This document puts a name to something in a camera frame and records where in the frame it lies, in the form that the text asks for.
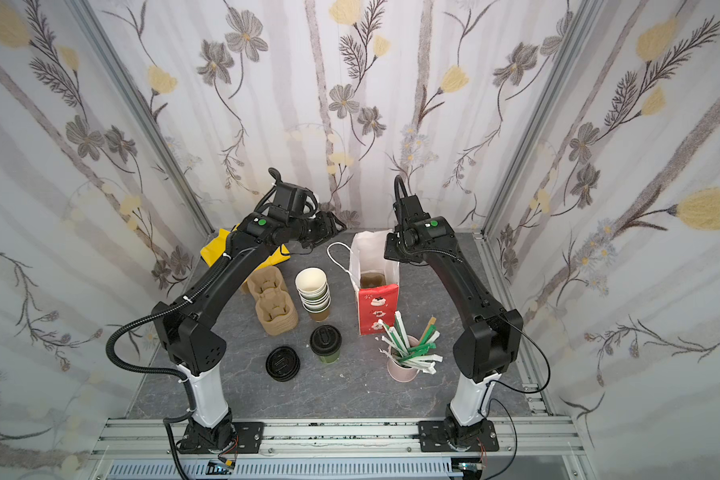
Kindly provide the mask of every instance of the table surface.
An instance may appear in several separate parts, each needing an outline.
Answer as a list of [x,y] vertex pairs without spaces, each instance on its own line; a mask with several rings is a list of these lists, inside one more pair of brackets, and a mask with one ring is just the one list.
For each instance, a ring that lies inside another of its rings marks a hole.
[[[349,245],[352,233],[340,234],[336,241]],[[471,234],[458,234],[467,261],[484,283],[484,272],[478,247]],[[387,372],[386,357],[379,352],[386,344],[379,335],[358,334],[357,307],[348,275],[330,261],[327,245],[310,255],[294,255],[278,265],[298,311],[295,329],[278,336],[268,336],[256,318],[253,297],[237,292],[219,315],[213,330],[227,341],[221,361],[222,388],[237,418],[361,418],[361,417],[432,417],[443,416],[459,378],[451,348],[463,328],[456,308],[431,268],[400,266],[398,309],[406,330],[421,335],[430,317],[438,319],[437,353],[444,358],[438,372],[420,372],[411,382],[399,383]],[[348,264],[348,251],[331,248],[336,260]],[[316,323],[298,300],[294,279],[301,270],[316,266],[328,276],[331,287],[331,314],[325,322]],[[195,277],[207,270],[201,264]],[[332,364],[320,363],[309,349],[309,335],[321,324],[334,325],[342,333],[340,357]],[[265,360],[270,351],[281,345],[292,347],[301,359],[301,369],[288,382],[277,382],[267,375]],[[160,349],[152,366],[170,366],[166,352]],[[510,366],[502,382],[521,388],[516,365]],[[530,414],[524,395],[502,386],[494,389],[513,416]],[[129,418],[162,418],[175,416],[186,408],[184,390],[173,377],[147,375],[139,390]],[[503,415],[496,406],[494,415]]]

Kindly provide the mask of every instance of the bag handle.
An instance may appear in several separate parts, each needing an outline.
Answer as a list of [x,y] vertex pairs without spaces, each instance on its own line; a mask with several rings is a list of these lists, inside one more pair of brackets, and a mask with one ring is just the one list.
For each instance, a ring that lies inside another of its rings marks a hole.
[[342,264],[340,264],[339,262],[337,262],[336,259],[333,258],[333,255],[331,255],[331,247],[334,246],[334,245],[341,245],[341,246],[343,246],[344,248],[346,248],[347,250],[349,250],[349,253],[350,253],[350,254],[352,253],[352,249],[349,247],[349,245],[344,244],[343,242],[334,242],[334,243],[328,245],[328,248],[326,248],[326,253],[328,254],[328,258],[331,259],[331,262],[333,262],[334,264],[338,265],[338,268],[344,270],[344,271],[347,273],[347,275],[349,275],[349,280],[352,282],[352,284],[355,285],[355,287],[360,288],[359,282],[355,282],[355,279],[352,278],[352,274],[349,273],[349,270],[347,270],[346,268],[344,268],[344,265],[342,265]]

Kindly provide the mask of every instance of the wallpaper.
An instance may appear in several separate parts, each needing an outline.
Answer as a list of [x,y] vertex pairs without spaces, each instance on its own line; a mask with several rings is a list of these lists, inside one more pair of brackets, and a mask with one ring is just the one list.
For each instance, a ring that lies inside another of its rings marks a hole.
[[179,293],[205,238],[107,79],[62,2],[0,2],[0,478],[77,476],[141,380],[107,336]]
[[604,4],[489,239],[599,478],[720,478],[720,2]]
[[477,229],[552,70],[567,0],[90,0],[217,226],[269,167],[353,228],[394,224],[403,176]]

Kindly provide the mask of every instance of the yellow bag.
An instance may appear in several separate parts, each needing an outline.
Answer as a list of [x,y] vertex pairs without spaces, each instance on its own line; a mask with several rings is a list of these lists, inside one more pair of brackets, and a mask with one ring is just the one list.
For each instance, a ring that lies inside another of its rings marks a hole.
[[[223,228],[219,229],[219,235],[211,240],[210,244],[205,245],[200,250],[200,255],[202,256],[202,259],[206,261],[206,264],[208,266],[211,266],[214,264],[221,254],[224,253],[224,249],[226,248],[226,238],[230,235],[229,230],[224,230]],[[268,259],[266,259],[261,265],[259,265],[256,269],[264,268],[265,266],[272,266],[277,265],[282,262],[285,262],[288,260],[291,256],[288,255],[288,249],[285,245],[282,246],[282,251],[285,253],[285,255],[280,254],[280,250],[275,252],[274,254],[270,255]]]

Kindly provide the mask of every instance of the black lid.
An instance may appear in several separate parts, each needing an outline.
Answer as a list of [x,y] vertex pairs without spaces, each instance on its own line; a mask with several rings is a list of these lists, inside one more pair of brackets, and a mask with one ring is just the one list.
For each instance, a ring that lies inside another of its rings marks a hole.
[[342,346],[342,334],[333,325],[320,325],[310,335],[309,346],[317,355],[333,355]]
[[289,346],[279,346],[266,358],[266,372],[278,382],[288,382],[298,373],[301,361]]

